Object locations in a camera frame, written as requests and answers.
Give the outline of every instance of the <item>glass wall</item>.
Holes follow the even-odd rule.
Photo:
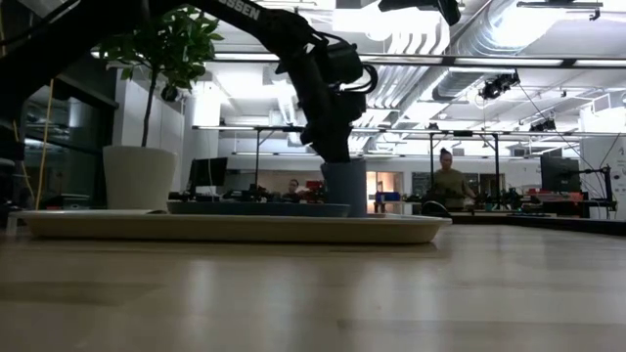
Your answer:
[[[32,192],[26,182],[19,183],[20,205],[34,208],[41,175],[40,208],[64,207],[59,196],[82,199],[80,207],[105,206],[102,147],[111,142],[112,109],[93,107],[60,89],[53,96],[46,131],[49,99],[50,87],[45,86],[24,106],[24,164]]]

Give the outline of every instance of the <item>person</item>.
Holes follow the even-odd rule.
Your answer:
[[[452,168],[452,154],[441,149],[439,154],[441,168],[434,173],[433,191],[445,199],[445,207],[449,211],[462,210],[465,207],[465,198],[476,198],[470,189],[465,175]]]
[[[283,195],[283,200],[288,202],[300,202],[302,196],[297,192],[300,183],[296,179],[291,179],[287,192]]]

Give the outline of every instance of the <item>gray cylinder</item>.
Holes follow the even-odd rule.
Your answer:
[[[328,189],[328,203],[349,204],[348,217],[367,217],[365,159],[354,159],[347,163],[324,163],[322,174]]]

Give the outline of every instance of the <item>cable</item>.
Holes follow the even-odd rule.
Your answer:
[[[537,110],[537,112],[539,112],[539,114],[541,115],[541,117],[543,117],[544,119],[548,119],[548,117],[546,117],[546,116],[544,115],[544,113],[541,111],[541,109],[539,109],[539,107],[537,107],[537,105],[535,104],[535,102],[533,102],[532,98],[530,98],[530,96],[528,95],[528,93],[526,93],[526,90],[524,89],[524,87],[522,87],[522,85],[521,85],[521,84],[517,84],[517,86],[518,86],[518,87],[519,87],[519,89],[521,89],[521,91],[524,93],[524,95],[525,95],[525,96],[526,96],[526,98],[528,99],[528,102],[530,102],[530,104],[532,104],[532,106],[533,106],[533,107]],[[570,148],[570,149],[572,149],[572,150],[573,150],[573,151],[574,151],[574,152],[578,155],[578,157],[580,157],[580,159],[581,159],[581,160],[583,160],[583,162],[584,162],[584,163],[586,163],[586,164],[587,164],[587,166],[589,166],[589,168],[590,168],[590,169],[594,169],[594,166],[592,166],[592,165],[591,165],[591,164],[590,164],[587,160],[585,160],[585,158],[583,157],[583,155],[581,155],[578,151],[576,151],[576,150],[574,149],[574,147],[571,145],[571,143],[569,143],[569,141],[567,141],[567,140],[565,139],[565,137],[563,137],[563,135],[562,135],[562,134],[560,134],[560,132],[558,132],[557,130],[555,130],[555,132],[557,132],[557,134],[559,135],[559,137],[560,137],[561,139],[563,139],[563,141],[564,141],[564,142],[566,142],[566,143],[567,143],[567,145],[569,146],[569,148]],[[598,179],[598,184],[599,184],[599,185],[602,185],[602,183],[603,183],[603,182],[600,180],[600,176],[598,175],[598,173],[595,173],[595,175],[596,175],[596,178]],[[603,198],[606,198],[606,195],[605,195],[605,193],[604,193],[604,189],[602,189],[602,195],[603,195]]]
[[[345,88],[343,91],[358,92],[358,93],[363,93],[363,94],[370,94],[374,92],[374,90],[376,89],[376,86],[379,84],[379,74],[377,73],[376,69],[371,65],[364,65],[363,69],[370,75],[370,81],[357,87]],[[359,90],[359,89],[366,88],[368,86],[369,88],[364,91]]]
[[[46,113],[46,124],[43,130],[43,151],[41,153],[41,162],[39,164],[39,184],[37,185],[37,199],[35,201],[35,210],[39,210],[39,201],[41,200],[41,188],[43,186],[43,171],[46,166],[46,148],[48,146],[48,124],[50,123],[50,115],[52,114],[52,93],[55,88],[55,79],[50,80],[50,95],[48,96],[48,112]]]
[[[338,42],[347,43],[347,41],[345,39],[343,39],[343,38],[341,38],[339,36],[336,36],[334,34],[330,34],[330,33],[327,33],[327,32],[321,32],[321,31],[316,31],[316,34],[321,36],[321,37],[327,38],[327,39],[328,38],[332,38],[332,39],[334,39],[334,40],[336,40]]]
[[[3,35],[2,40],[0,41],[0,46],[2,46],[3,49],[4,49],[4,47],[6,47],[7,45],[10,45],[10,44],[13,44],[13,43],[15,43],[17,41],[25,39],[29,35],[35,34],[36,32],[45,29],[45,27],[48,26],[48,24],[50,24],[50,22],[52,22],[60,14],[65,12],[67,9],[69,9],[71,6],[73,6],[74,4],[76,4],[79,1],[80,0],[67,0],[65,3],[61,4],[61,6],[59,6],[56,9],[54,9],[50,14],[46,15],[46,17],[41,19],[41,21],[38,24],[30,27],[29,29],[23,31],[22,33],[20,33],[20,34],[18,34],[16,36],[14,36],[13,38],[5,39],[4,35]]]

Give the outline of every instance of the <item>wooden table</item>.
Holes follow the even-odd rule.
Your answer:
[[[431,245],[0,243],[3,351],[620,351],[626,242],[451,226]]]

